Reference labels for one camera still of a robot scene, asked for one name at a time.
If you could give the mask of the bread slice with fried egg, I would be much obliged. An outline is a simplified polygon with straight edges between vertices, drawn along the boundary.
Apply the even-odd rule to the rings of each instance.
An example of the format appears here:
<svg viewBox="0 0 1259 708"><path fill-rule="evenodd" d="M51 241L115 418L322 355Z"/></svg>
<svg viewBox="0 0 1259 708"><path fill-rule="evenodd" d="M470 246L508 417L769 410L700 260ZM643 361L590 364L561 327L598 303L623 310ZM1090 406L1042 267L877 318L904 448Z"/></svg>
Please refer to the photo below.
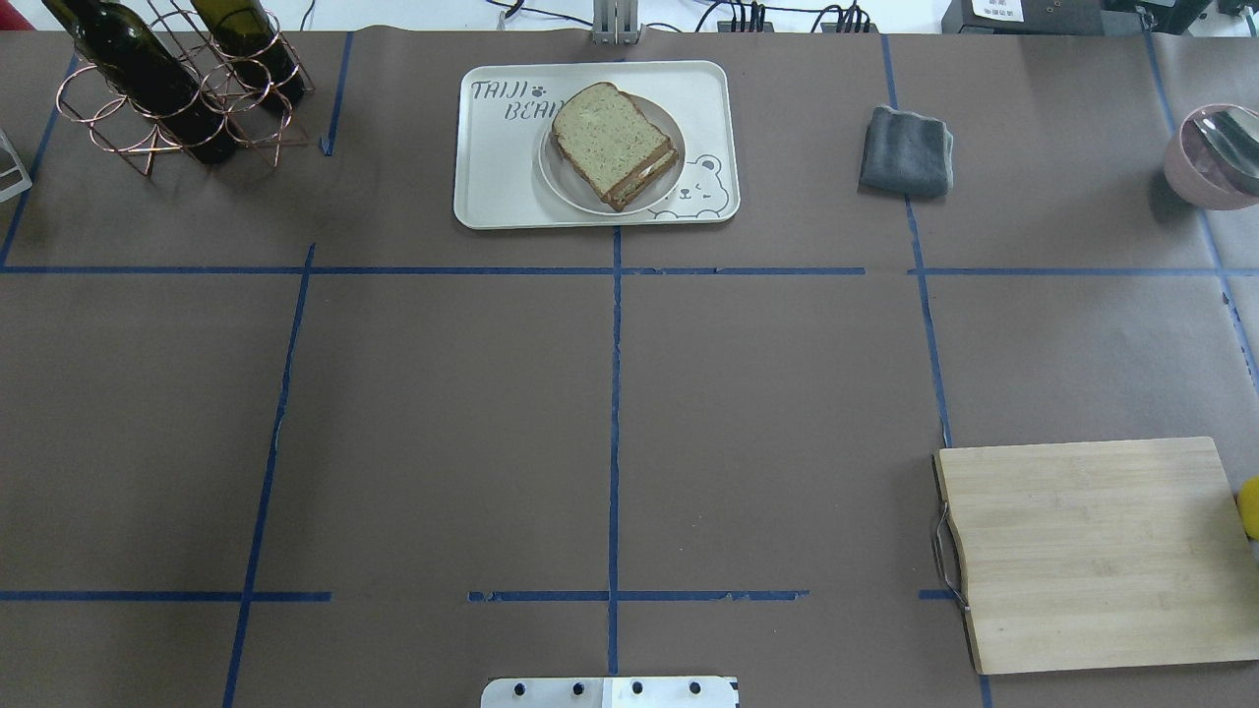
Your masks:
<svg viewBox="0 0 1259 708"><path fill-rule="evenodd" d="M632 210L632 205L638 202L645 205L660 202L679 184L680 174L681 154L677 147L671 147L651 165L635 170L624 184L613 188L603 202L616 213Z"/></svg>

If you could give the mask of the white plate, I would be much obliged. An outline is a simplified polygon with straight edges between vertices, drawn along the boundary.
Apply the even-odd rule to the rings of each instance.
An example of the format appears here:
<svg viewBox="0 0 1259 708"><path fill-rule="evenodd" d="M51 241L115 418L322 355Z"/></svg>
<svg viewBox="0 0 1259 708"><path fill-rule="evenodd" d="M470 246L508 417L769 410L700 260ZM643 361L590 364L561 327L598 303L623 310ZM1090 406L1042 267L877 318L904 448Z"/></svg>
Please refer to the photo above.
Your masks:
<svg viewBox="0 0 1259 708"><path fill-rule="evenodd" d="M681 183L687 144L651 100L611 82L585 86L541 135L536 166L555 194L590 215L661 207Z"/></svg>

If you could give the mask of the cream serving tray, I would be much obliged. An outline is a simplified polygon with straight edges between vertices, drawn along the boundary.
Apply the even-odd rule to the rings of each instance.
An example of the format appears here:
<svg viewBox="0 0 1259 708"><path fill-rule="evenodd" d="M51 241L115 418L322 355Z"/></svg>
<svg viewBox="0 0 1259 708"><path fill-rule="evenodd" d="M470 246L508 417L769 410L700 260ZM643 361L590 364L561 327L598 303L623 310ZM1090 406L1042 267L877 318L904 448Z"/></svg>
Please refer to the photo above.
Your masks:
<svg viewBox="0 0 1259 708"><path fill-rule="evenodd" d="M710 60L485 66L460 84L466 227L716 223L740 205L726 73Z"/></svg>

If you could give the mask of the grey folded cloth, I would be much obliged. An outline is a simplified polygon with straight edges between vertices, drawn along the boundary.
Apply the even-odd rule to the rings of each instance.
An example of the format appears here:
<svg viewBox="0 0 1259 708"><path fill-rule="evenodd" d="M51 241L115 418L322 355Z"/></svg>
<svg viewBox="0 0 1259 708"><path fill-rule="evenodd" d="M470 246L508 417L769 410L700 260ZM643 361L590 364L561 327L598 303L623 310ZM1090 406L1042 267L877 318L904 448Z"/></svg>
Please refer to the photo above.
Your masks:
<svg viewBox="0 0 1259 708"><path fill-rule="evenodd" d="M953 145L952 131L939 118L874 107L859 184L901 197L948 197L954 186Z"/></svg>

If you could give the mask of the black computer box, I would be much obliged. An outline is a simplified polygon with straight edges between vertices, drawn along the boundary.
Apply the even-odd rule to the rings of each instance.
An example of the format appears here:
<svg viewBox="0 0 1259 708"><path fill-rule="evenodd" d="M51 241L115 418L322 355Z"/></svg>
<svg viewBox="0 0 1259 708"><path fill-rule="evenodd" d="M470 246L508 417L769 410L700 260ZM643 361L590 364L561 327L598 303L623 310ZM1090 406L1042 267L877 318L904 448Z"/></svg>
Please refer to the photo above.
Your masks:
<svg viewBox="0 0 1259 708"><path fill-rule="evenodd" d="M943 34L1078 35L1105 34L1102 1L949 1Z"/></svg>

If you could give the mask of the green wine bottle middle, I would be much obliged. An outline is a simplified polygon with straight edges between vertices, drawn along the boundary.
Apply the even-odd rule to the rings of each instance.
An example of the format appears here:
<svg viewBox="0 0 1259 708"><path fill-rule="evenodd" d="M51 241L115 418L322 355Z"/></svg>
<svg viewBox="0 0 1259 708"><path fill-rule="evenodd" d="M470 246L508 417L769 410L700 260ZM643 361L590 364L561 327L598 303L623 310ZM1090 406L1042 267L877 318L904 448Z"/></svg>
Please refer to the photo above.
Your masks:
<svg viewBox="0 0 1259 708"><path fill-rule="evenodd" d="M306 84L285 42L258 1L194 1L220 53L234 57L238 81L261 94L266 110L279 113L305 98Z"/></svg>

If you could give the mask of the green wine bottle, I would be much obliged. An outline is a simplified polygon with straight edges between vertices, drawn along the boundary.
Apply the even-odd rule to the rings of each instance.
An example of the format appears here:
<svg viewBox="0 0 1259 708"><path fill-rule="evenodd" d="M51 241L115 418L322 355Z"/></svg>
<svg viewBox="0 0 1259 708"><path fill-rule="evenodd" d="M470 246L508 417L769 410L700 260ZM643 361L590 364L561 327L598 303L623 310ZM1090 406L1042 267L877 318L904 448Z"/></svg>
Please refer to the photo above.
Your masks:
<svg viewBox="0 0 1259 708"><path fill-rule="evenodd" d="M305 98L306 84L285 42L258 1L194 1L220 53L234 57L238 81L261 94L266 110L279 113Z"/></svg>
<svg viewBox="0 0 1259 708"><path fill-rule="evenodd" d="M201 164L222 164L237 144L201 82L172 55L149 24L121 3L45 1L82 58Z"/></svg>

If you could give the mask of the wooden cutting board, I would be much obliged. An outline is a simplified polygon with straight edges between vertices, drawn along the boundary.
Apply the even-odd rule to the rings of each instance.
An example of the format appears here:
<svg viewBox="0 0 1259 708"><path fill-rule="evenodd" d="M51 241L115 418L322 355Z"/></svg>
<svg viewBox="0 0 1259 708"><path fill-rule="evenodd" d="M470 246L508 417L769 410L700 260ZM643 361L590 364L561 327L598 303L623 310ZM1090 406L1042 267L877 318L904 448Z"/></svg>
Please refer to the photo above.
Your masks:
<svg viewBox="0 0 1259 708"><path fill-rule="evenodd" d="M1256 561L1214 440L939 448L932 470L980 674L1256 659Z"/></svg>

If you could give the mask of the green wine bottle front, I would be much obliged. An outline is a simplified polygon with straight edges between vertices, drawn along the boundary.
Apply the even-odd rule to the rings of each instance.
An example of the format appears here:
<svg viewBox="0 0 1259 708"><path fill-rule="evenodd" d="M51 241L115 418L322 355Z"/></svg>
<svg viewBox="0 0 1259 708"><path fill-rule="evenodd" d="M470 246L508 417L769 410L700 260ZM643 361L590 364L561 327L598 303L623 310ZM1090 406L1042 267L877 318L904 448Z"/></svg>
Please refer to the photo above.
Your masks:
<svg viewBox="0 0 1259 708"><path fill-rule="evenodd" d="M172 55L149 24L121 3L45 1L82 58L201 164L222 164L237 144L201 82Z"/></svg>

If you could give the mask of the pink bowl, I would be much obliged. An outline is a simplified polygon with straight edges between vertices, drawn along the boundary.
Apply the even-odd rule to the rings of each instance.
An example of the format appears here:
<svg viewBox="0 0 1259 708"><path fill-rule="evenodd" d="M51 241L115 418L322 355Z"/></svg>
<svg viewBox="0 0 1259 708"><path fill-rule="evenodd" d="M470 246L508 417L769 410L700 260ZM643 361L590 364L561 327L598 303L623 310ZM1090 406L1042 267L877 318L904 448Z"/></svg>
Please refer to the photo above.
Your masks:
<svg viewBox="0 0 1259 708"><path fill-rule="evenodd" d="M1216 170L1206 144L1192 118L1235 105L1220 103L1199 107L1183 117L1170 135L1165 152L1165 178L1170 188L1194 207L1210 210L1236 210L1255 207L1256 197L1234 189Z"/></svg>

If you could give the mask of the yellow lemon left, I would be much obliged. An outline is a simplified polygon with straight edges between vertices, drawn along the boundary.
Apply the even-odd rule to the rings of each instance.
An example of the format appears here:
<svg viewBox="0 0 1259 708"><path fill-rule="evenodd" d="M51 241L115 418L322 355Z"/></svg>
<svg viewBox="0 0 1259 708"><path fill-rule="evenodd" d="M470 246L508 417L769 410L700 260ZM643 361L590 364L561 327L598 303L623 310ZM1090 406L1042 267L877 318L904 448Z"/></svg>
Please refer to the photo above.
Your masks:
<svg viewBox="0 0 1259 708"><path fill-rule="evenodd" d="M1241 529L1250 540L1259 540L1259 476L1249 477L1239 488L1236 498Z"/></svg>

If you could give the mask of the metal scoop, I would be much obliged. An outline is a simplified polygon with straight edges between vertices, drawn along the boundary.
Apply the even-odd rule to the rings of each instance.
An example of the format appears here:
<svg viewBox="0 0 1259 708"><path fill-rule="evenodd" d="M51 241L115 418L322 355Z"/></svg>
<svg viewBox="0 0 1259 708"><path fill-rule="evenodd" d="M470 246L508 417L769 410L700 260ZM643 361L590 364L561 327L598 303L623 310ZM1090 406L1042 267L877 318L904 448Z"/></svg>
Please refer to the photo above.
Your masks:
<svg viewBox="0 0 1259 708"><path fill-rule="evenodd" d="M1216 170L1234 189L1258 197L1258 113L1241 106L1192 118Z"/></svg>

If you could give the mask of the aluminium frame post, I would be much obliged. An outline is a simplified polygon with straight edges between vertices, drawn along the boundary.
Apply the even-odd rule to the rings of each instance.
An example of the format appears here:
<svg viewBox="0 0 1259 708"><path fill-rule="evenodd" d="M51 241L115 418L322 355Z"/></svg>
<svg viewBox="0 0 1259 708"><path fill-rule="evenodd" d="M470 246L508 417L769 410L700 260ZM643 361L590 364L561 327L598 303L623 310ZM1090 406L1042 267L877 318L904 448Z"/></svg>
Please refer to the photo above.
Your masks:
<svg viewBox="0 0 1259 708"><path fill-rule="evenodd" d="M597 45L633 45L642 35L638 0L594 0L592 42Z"/></svg>

